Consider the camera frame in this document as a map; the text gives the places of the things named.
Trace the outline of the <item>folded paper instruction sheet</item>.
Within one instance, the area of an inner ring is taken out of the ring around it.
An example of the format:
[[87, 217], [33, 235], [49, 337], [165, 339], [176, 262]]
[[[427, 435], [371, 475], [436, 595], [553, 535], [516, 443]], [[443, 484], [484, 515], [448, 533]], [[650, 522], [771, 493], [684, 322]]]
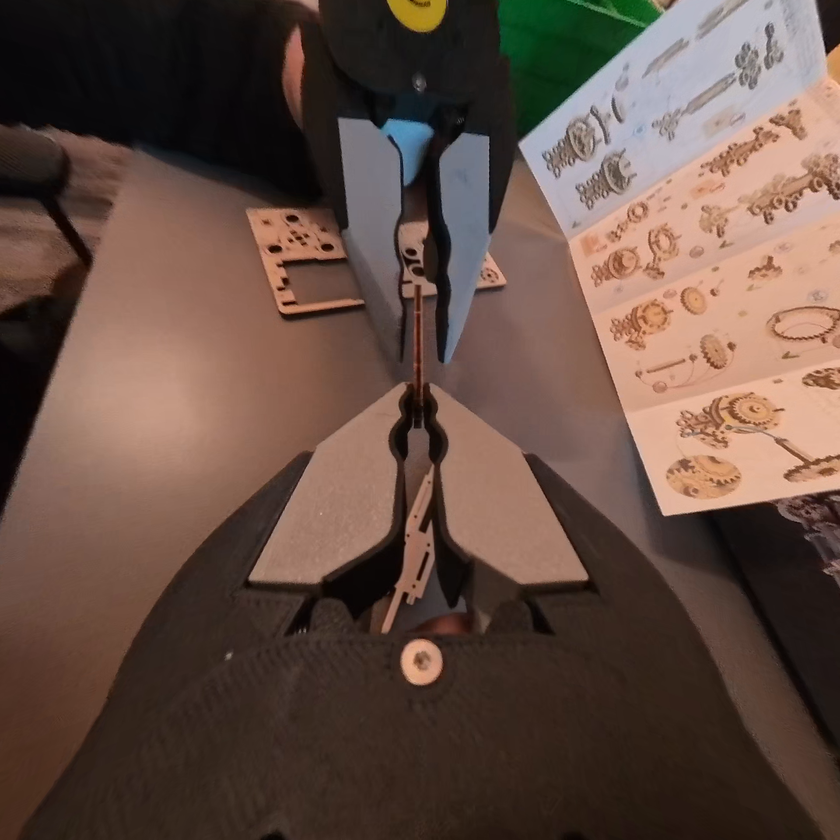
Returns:
[[520, 144], [663, 514], [839, 487], [818, 2], [678, 2]]

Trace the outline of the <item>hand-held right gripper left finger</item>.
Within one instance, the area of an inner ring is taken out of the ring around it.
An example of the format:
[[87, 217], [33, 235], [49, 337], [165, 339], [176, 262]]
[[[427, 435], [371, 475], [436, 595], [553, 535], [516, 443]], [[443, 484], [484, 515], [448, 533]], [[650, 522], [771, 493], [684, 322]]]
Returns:
[[248, 583], [372, 608], [403, 569], [413, 386], [402, 383], [308, 455]]

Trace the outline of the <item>pale slotted wooden model part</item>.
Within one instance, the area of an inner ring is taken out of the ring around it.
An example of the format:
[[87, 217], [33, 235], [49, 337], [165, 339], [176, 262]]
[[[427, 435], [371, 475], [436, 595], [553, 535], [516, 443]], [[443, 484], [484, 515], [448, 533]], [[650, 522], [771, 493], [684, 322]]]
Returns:
[[426, 473], [406, 519], [402, 572], [395, 583], [392, 598], [382, 618], [380, 633], [388, 634], [403, 605], [421, 600], [434, 568], [434, 498], [435, 467]]

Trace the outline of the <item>green box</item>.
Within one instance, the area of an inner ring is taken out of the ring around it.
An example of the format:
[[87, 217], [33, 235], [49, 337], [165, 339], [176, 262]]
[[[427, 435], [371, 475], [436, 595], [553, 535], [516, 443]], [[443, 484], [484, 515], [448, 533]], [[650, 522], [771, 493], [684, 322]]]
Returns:
[[662, 14], [650, 1], [499, 1], [522, 139]]

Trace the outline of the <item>black printed product box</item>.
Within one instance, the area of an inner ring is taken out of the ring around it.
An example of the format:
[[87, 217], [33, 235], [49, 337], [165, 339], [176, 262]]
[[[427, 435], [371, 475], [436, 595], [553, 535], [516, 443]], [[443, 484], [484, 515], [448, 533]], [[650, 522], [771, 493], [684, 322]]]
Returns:
[[800, 670], [839, 666], [838, 491], [713, 513], [773, 638]]

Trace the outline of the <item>thin dark-edged wooden model part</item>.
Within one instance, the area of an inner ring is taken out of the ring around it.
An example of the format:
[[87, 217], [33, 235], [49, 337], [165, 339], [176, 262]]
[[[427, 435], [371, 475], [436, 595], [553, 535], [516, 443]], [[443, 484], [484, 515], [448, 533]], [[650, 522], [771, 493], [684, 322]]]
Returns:
[[425, 309], [421, 283], [413, 284], [413, 428], [425, 425]]

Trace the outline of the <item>laser-cut wooden parts sheet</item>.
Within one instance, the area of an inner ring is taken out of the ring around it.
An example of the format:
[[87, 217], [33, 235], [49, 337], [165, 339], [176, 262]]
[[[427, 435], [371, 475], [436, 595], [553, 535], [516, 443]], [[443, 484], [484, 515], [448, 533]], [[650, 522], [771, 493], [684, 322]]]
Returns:
[[[249, 208], [246, 215], [281, 317], [301, 318], [364, 306], [364, 300], [357, 297], [302, 303], [292, 289], [287, 273], [288, 265], [347, 260], [338, 226], [330, 210], [258, 207]], [[425, 222], [410, 222], [400, 226], [398, 242], [404, 299], [413, 296], [414, 287], [419, 287], [425, 298], [436, 295], [434, 285], [425, 276], [422, 261], [426, 237]]]

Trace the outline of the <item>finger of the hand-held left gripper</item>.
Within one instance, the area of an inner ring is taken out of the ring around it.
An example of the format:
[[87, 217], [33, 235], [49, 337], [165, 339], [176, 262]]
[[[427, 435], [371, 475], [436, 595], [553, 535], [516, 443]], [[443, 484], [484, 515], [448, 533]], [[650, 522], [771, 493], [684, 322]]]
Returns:
[[344, 249], [384, 352], [392, 362], [402, 363], [402, 156], [370, 121], [339, 118], [338, 125], [347, 216]]
[[427, 168], [426, 277], [435, 286], [440, 363], [453, 360], [490, 243], [489, 138], [462, 133]]

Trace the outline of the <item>black chair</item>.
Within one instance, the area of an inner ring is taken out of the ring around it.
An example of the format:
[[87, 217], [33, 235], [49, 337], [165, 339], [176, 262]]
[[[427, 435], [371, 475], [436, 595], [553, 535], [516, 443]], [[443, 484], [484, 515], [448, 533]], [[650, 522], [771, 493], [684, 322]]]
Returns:
[[49, 136], [27, 128], [1, 127], [1, 197], [40, 204], [82, 265], [90, 268], [92, 253], [60, 206], [70, 172], [68, 154]]

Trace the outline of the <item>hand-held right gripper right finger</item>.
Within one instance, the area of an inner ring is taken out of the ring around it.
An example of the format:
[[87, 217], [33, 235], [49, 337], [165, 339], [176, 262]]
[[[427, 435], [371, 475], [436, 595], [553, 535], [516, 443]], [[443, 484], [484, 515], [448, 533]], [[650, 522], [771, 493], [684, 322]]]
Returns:
[[495, 607], [586, 587], [590, 577], [520, 447], [437, 385], [426, 385], [425, 411], [446, 602]]

